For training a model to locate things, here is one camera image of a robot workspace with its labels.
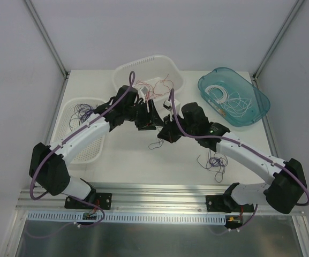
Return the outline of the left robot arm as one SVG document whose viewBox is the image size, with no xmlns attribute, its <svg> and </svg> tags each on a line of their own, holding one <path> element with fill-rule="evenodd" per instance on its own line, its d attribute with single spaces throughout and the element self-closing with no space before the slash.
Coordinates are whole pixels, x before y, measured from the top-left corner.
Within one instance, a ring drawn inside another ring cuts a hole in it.
<svg viewBox="0 0 309 257">
<path fill-rule="evenodd" d="M 89 117 L 64 138 L 50 145 L 38 143 L 32 152 L 29 175 L 30 196 L 35 196 L 34 186 L 39 184 L 46 193 L 65 194 L 83 208 L 96 204 L 96 190 L 83 179 L 72 177 L 67 166 L 93 141 L 105 136 L 125 121 L 133 122 L 141 130 L 155 130 L 163 126 L 163 120 L 153 100 L 145 100 L 131 86 L 122 86 L 116 96 L 98 105 Z"/>
</svg>

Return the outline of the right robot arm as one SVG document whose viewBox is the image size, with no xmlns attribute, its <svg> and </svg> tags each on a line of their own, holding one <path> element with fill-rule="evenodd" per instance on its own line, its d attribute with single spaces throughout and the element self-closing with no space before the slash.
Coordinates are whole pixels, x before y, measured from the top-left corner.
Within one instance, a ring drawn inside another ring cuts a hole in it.
<svg viewBox="0 0 309 257">
<path fill-rule="evenodd" d="M 266 155 L 246 145 L 240 137 L 220 123 L 210 122 L 197 103 L 184 105 L 181 114 L 177 106 L 166 100 L 164 117 L 158 138 L 174 143 L 181 137 L 194 139 L 200 146 L 229 157 L 262 179 L 258 184 L 232 183 L 212 202 L 213 208 L 230 213 L 244 205 L 269 205 L 282 214 L 300 206 L 300 198 L 309 192 L 301 163 L 294 158 L 285 161 Z"/>
</svg>

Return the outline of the white deep plastic basket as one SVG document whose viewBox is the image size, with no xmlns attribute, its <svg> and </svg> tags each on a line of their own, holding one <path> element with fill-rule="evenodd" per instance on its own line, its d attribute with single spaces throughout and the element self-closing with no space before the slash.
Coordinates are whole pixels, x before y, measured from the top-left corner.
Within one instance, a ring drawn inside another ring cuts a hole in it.
<svg viewBox="0 0 309 257">
<path fill-rule="evenodd" d="M 146 100 L 152 99 L 155 103 L 166 100 L 171 89 L 177 95 L 185 87 L 185 79 L 173 60 L 164 55 L 153 55 L 116 68 L 112 75 L 115 90 L 129 84 L 131 71 L 135 72 L 133 87 L 137 90 L 147 87 L 149 92 Z"/>
</svg>

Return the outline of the white perforated flat basket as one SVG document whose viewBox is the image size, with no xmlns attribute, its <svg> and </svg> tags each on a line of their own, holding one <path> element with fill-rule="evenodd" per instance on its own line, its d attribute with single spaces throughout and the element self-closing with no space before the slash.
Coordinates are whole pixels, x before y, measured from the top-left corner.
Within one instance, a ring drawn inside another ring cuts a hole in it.
<svg viewBox="0 0 309 257">
<path fill-rule="evenodd" d="M 66 135 L 77 129 L 104 100 L 95 97 L 76 97 L 66 102 L 59 112 L 51 142 L 66 138 Z M 104 137 L 100 137 L 83 149 L 72 164 L 90 164 L 100 156 Z"/>
</svg>

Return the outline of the teal transparent plastic bin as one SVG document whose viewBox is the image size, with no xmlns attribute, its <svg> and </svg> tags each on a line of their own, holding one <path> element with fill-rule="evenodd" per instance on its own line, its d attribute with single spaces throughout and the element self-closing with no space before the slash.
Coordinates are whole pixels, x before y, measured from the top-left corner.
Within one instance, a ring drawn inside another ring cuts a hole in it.
<svg viewBox="0 0 309 257">
<path fill-rule="evenodd" d="M 218 67 L 198 81 L 201 97 L 228 123 L 250 126 L 270 109 L 270 100 L 234 70 Z"/>
</svg>

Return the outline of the aluminium mounting rail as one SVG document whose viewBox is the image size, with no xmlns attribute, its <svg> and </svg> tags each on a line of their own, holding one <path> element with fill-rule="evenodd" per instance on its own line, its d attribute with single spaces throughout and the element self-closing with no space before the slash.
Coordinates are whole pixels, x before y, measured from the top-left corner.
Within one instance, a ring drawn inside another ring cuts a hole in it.
<svg viewBox="0 0 309 257">
<path fill-rule="evenodd" d="M 122 183 L 92 183 L 97 192 L 111 193 L 109 212 L 125 213 L 171 213 L 206 214 L 206 195 L 221 194 L 224 185 L 151 185 Z M 64 210 L 64 195 L 45 195 L 40 200 L 32 200 L 29 189 L 22 189 L 16 209 L 22 210 Z M 284 215 L 270 206 L 259 205 L 258 215 Z"/>
</svg>

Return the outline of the left aluminium frame post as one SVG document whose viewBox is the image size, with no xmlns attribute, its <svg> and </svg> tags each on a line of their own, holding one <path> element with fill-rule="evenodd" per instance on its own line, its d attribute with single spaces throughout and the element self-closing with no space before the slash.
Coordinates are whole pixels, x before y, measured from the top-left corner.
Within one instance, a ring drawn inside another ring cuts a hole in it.
<svg viewBox="0 0 309 257">
<path fill-rule="evenodd" d="M 66 78 L 69 75 L 69 72 L 65 68 L 64 63 L 63 63 L 62 59 L 60 58 L 60 56 L 59 56 L 59 54 L 58 54 L 58 52 L 55 48 L 55 45 L 53 44 L 53 42 L 51 40 L 51 37 L 48 34 L 47 29 L 44 26 L 38 11 L 36 10 L 36 7 L 35 7 L 33 1 L 23 0 L 22 2 L 24 3 L 29 14 L 31 15 L 32 20 L 35 23 L 35 26 L 36 26 L 37 30 L 39 31 L 42 39 L 44 40 L 45 45 L 47 46 L 47 48 L 50 52 L 50 55 L 52 56 L 53 60 L 55 61 L 58 69 L 60 70 L 63 77 Z"/>
</svg>

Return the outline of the aluminium frame post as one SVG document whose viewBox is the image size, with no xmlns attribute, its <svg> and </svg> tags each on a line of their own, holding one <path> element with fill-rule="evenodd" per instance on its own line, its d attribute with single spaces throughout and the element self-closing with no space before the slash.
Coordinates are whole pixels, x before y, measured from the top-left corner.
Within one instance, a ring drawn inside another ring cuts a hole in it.
<svg viewBox="0 0 309 257">
<path fill-rule="evenodd" d="M 288 32 L 289 28 L 291 27 L 292 23 L 294 22 L 295 18 L 298 16 L 299 12 L 301 11 L 303 5 L 306 3 L 306 0 L 297 0 L 294 2 L 292 8 L 288 12 L 286 18 L 284 19 L 282 25 L 280 26 L 277 34 L 275 35 L 273 41 L 271 42 L 269 48 L 267 49 L 263 59 L 261 60 L 259 66 L 253 73 L 253 80 L 257 81 L 261 73 L 264 71 L 265 67 L 267 66 L 268 62 L 274 55 L 275 51 L 278 49 L 281 41 L 283 40 L 285 34 Z"/>
<path fill-rule="evenodd" d="M 36 10 L 36 7 L 35 7 L 33 1 L 23 0 L 22 2 L 24 3 L 29 14 L 31 15 L 32 20 L 35 23 L 35 26 L 36 26 L 37 30 L 39 31 L 42 39 L 44 40 L 45 45 L 47 46 L 47 48 L 50 52 L 50 55 L 52 56 L 53 60 L 55 61 L 58 69 L 60 70 L 63 77 L 66 78 L 69 75 L 69 72 L 65 68 L 64 63 L 63 63 L 62 59 L 60 58 L 60 56 L 59 56 L 59 54 L 58 54 L 58 52 L 55 48 L 55 45 L 53 44 L 53 42 L 51 40 L 51 37 L 48 34 L 47 29 L 44 26 L 38 11 Z"/>
</svg>

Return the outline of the right aluminium frame post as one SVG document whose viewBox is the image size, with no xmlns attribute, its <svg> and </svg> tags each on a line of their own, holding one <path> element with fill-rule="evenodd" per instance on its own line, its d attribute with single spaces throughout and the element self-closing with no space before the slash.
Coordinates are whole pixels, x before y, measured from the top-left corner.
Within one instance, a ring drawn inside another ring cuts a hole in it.
<svg viewBox="0 0 309 257">
<path fill-rule="evenodd" d="M 263 59 L 261 60 L 259 66 L 253 73 L 253 80 L 257 81 L 261 73 L 264 71 L 265 67 L 267 66 L 268 62 L 274 55 L 275 51 L 278 49 L 281 41 L 283 40 L 285 34 L 288 32 L 289 28 L 291 27 L 292 23 L 294 22 L 295 18 L 298 16 L 299 12 L 301 11 L 303 5 L 306 3 L 306 0 L 297 0 L 294 2 L 292 8 L 288 12 L 286 18 L 284 19 L 282 25 L 280 26 L 277 34 L 275 35 L 273 41 L 271 42 L 269 48 L 267 49 Z"/>
</svg>

